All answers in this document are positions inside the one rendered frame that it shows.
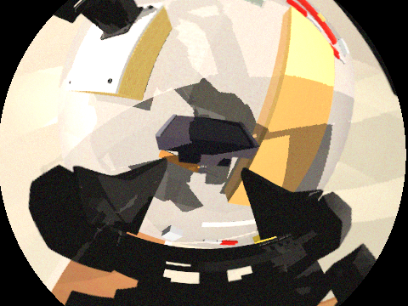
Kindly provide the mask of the white flat strip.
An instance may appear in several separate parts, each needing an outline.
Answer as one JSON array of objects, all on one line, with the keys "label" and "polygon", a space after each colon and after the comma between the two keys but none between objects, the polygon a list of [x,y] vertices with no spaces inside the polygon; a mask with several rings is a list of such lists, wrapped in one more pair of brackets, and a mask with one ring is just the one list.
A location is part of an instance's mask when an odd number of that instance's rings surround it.
[{"label": "white flat strip", "polygon": [[252,220],[241,220],[241,221],[224,221],[224,222],[201,222],[201,227],[235,227],[235,225],[248,225],[248,224],[255,224],[255,218]]}]

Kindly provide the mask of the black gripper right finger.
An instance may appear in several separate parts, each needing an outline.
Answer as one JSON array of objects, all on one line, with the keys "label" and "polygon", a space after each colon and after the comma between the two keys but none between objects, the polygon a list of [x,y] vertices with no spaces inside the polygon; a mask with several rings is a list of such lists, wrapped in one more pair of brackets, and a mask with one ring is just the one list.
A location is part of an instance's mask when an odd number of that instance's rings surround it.
[{"label": "black gripper right finger", "polygon": [[252,215],[258,226],[261,241],[276,237],[277,231],[286,221],[297,213],[304,203],[319,200],[324,190],[289,191],[253,173],[248,167],[241,170],[241,181],[244,184]]}]

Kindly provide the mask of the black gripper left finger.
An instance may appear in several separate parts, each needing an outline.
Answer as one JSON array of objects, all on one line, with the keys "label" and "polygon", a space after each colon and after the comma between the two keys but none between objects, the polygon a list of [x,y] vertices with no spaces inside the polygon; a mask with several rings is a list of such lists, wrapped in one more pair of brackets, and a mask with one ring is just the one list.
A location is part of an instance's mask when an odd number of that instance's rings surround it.
[{"label": "black gripper left finger", "polygon": [[166,170],[166,157],[113,176],[72,166],[72,172],[82,181],[82,187],[105,198],[113,212],[126,225],[129,234],[133,235],[139,233],[140,225]]}]

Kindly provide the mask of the brown-handled awl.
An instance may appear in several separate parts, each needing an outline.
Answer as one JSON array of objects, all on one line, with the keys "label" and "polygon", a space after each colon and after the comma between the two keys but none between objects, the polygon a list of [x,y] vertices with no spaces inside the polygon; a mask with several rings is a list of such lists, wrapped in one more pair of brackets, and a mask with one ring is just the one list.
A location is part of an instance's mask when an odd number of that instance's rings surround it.
[{"label": "brown-handled awl", "polygon": [[204,167],[198,166],[196,163],[179,162],[179,156],[175,156],[173,153],[167,153],[161,150],[159,157],[166,157],[168,161],[178,164],[178,166],[186,167],[186,169],[194,171],[194,173],[207,173],[207,171],[204,171]]}]

